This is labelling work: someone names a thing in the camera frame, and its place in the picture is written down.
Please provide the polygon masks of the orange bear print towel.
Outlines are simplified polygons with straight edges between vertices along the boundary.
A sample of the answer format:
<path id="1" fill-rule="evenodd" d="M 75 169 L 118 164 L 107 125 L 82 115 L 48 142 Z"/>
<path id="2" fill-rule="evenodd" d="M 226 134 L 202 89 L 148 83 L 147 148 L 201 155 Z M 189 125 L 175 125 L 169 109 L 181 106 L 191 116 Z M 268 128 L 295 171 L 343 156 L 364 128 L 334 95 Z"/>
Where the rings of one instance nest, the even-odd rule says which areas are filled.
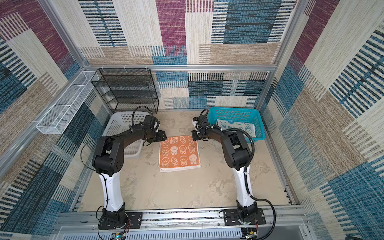
<path id="1" fill-rule="evenodd" d="M 198 142 L 189 136 L 168 137 L 160 142 L 159 169 L 162 173 L 201 167 Z"/>

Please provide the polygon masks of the teal bicycle print towel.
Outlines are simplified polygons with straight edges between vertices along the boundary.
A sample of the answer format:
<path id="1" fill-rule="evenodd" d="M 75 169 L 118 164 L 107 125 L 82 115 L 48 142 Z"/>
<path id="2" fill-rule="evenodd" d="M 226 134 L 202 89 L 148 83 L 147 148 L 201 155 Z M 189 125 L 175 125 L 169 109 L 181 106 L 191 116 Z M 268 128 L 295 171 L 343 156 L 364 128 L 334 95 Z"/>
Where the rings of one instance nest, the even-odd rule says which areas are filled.
<path id="1" fill-rule="evenodd" d="M 243 123 L 218 119 L 217 125 L 225 130 L 234 128 L 241 129 L 247 132 L 252 138 L 256 137 L 255 125 L 252 123 Z"/>

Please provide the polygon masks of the teal plastic basket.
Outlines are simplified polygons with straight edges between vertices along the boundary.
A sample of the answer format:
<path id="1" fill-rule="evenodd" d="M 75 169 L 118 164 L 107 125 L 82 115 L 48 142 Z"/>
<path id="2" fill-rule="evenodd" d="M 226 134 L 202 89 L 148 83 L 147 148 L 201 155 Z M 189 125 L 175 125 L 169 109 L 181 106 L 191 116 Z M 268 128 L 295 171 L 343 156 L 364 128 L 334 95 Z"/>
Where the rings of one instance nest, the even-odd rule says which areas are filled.
<path id="1" fill-rule="evenodd" d="M 212 107 L 209 109 L 208 119 L 211 124 L 216 124 L 223 130 L 244 130 L 254 143 L 263 141 L 266 137 L 261 115 L 255 109 Z"/>

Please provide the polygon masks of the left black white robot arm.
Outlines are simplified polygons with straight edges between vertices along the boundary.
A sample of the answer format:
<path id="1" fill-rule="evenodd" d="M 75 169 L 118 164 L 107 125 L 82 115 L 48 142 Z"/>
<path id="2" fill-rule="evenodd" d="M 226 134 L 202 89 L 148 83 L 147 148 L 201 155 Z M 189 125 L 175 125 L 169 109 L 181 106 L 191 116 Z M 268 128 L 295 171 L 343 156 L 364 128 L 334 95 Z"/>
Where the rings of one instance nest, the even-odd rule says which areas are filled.
<path id="1" fill-rule="evenodd" d="M 159 130 L 160 123 L 150 108 L 139 106 L 132 112 L 130 129 L 117 135 L 98 138 L 91 170 L 102 181 L 104 205 L 99 219 L 101 223 L 115 229 L 128 224 L 120 187 L 120 171 L 125 161 L 124 149 L 139 140 L 149 144 L 166 141 L 166 132 Z"/>

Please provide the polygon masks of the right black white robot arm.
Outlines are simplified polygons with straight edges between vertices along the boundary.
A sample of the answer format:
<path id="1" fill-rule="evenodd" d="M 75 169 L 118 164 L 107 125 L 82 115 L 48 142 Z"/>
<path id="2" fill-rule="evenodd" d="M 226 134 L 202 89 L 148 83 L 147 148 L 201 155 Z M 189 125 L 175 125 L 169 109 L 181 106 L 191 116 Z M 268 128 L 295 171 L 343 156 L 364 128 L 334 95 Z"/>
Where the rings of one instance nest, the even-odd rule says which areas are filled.
<path id="1" fill-rule="evenodd" d="M 237 189 L 236 220 L 247 225 L 259 221 L 256 216 L 259 213 L 258 202 L 267 203 L 273 212 L 272 226 L 266 234 L 259 236 L 258 228 L 250 229 L 245 240 L 266 240 L 274 231 L 277 221 L 276 210 L 267 199 L 253 196 L 250 165 L 255 155 L 255 144 L 250 134 L 239 128 L 224 129 L 216 124 L 211 124 L 208 119 L 209 110 L 204 109 L 198 117 L 193 118 L 195 129 L 192 131 L 194 141 L 215 140 L 221 143 L 224 159 L 233 170 Z"/>

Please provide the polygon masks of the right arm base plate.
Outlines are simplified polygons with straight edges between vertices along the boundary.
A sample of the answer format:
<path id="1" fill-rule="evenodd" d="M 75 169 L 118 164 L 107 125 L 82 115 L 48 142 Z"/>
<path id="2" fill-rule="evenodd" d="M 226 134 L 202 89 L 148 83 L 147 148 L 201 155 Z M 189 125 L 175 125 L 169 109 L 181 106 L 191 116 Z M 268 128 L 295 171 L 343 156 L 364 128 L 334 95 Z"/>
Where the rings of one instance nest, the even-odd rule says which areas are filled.
<path id="1" fill-rule="evenodd" d="M 219 212 L 219 217 L 224 220 L 226 226 L 266 224 L 264 211 L 261 208 L 250 214 L 243 214 L 239 209 L 224 209 Z"/>

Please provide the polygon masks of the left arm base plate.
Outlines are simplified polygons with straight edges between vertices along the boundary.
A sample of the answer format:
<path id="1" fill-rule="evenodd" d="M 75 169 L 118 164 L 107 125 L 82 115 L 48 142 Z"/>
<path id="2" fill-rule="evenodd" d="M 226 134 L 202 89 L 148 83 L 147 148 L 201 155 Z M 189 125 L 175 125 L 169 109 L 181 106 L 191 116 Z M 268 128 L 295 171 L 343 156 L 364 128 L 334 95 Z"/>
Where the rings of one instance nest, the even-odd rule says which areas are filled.
<path id="1" fill-rule="evenodd" d="M 139 229 L 143 212 L 109 212 L 102 214 L 99 230 Z"/>

